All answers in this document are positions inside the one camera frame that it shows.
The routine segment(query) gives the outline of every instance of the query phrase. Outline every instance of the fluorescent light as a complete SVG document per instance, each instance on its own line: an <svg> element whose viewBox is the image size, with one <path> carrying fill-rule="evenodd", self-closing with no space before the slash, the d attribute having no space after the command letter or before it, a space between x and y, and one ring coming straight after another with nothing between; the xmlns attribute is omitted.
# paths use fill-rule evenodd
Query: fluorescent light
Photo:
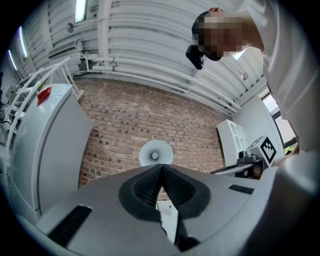
<svg viewBox="0 0 320 256"><path fill-rule="evenodd" d="M76 0L74 21L81 22L86 18L87 0Z"/></svg>
<svg viewBox="0 0 320 256"><path fill-rule="evenodd" d="M26 48L25 41L24 41L24 36L22 35L22 27L21 26L19 27L19 38L20 38L20 44L22 47L24 57L26 58L26 57L28 57L28 53L27 53L27 48Z"/></svg>
<svg viewBox="0 0 320 256"><path fill-rule="evenodd" d="M234 57L236 60L238 60L240 58L240 56L245 52L246 49L244 49L243 51L240 51L238 53L232 54L232 57Z"/></svg>
<svg viewBox="0 0 320 256"><path fill-rule="evenodd" d="M17 66L16 66L16 64L15 64L15 62L14 62L14 58L12 58L11 51L8 50L8 53L9 53L9 57L10 57L10 60L11 60L11 63L12 63L12 65L13 65L14 69L17 70Z"/></svg>

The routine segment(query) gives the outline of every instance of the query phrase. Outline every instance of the brick wall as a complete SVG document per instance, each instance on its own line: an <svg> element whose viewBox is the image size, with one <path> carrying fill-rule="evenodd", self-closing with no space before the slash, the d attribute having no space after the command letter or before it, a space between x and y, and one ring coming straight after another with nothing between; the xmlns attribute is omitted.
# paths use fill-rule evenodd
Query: brick wall
<svg viewBox="0 0 320 256"><path fill-rule="evenodd" d="M81 163L79 186L137 168L141 147L168 142L173 164L201 172L224 166L217 124L227 117L197 101L136 83L77 79L80 104L94 122ZM159 199L167 195L163 189Z"/></svg>

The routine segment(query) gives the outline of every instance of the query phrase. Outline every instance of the round white lamp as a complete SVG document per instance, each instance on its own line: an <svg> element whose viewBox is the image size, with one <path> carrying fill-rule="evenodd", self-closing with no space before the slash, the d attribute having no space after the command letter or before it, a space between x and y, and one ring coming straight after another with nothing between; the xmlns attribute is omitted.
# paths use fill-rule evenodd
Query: round white lamp
<svg viewBox="0 0 320 256"><path fill-rule="evenodd" d="M154 164L172 164L174 152L171 146L163 140L155 139L147 142L141 148L139 161L141 166Z"/></svg>

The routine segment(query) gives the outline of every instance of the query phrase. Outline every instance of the white cabinet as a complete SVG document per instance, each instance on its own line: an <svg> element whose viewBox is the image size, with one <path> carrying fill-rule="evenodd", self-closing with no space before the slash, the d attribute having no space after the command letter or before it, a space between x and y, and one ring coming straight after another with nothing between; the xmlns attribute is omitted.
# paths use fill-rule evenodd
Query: white cabinet
<svg viewBox="0 0 320 256"><path fill-rule="evenodd" d="M245 129L236 123L225 120L217 125L226 166L237 163L239 152L249 146Z"/></svg>

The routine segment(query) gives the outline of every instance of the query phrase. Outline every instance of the white railing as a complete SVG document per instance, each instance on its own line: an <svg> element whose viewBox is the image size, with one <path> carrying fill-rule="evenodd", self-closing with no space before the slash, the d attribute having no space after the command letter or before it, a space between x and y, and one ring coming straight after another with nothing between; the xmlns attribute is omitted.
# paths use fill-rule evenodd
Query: white railing
<svg viewBox="0 0 320 256"><path fill-rule="evenodd" d="M31 99L31 97L34 94L38 93L38 88L43 83L45 83L48 78L50 78L50 84L51 84L53 81L53 75L57 76L57 71L59 71L59 70L62 72L62 75L63 75L62 80L65 79L67 84L73 85L72 92L74 93L74 95L76 96L77 99L79 99L83 93L83 90L80 90L80 91L78 90L78 88L77 88L77 86L76 86L76 84L70 74L70 71L67 66L67 62L69 60L70 60L70 57L64 59L63 61L61 61L57 64L51 65L49 67L40 68L37 72L35 72L28 79L28 81L23 85L23 87L21 89L19 89L19 91L16 93L14 100L12 101L9 108L5 112L4 120L10 121L10 113L13 110L16 103L18 102L18 99L20 98L21 95L28 93L27 96L25 97L25 99L23 100L23 102L21 103L19 109L14 114L14 119L10 125L9 133L8 133L8 136L6 139L6 144L5 144L5 153L4 153L4 162L3 162L3 181L4 181L4 190L5 190L5 193L9 199L10 199L10 178L11 178L10 175L11 174L9 172L8 166L10 166L9 152L10 152L11 141L12 141L13 134L15 132L15 127L17 125L19 116L22 114L24 108L26 107L26 105L29 102L29 100ZM36 81L35 85L32 87L28 87L38 77L41 77L41 78Z"/></svg>

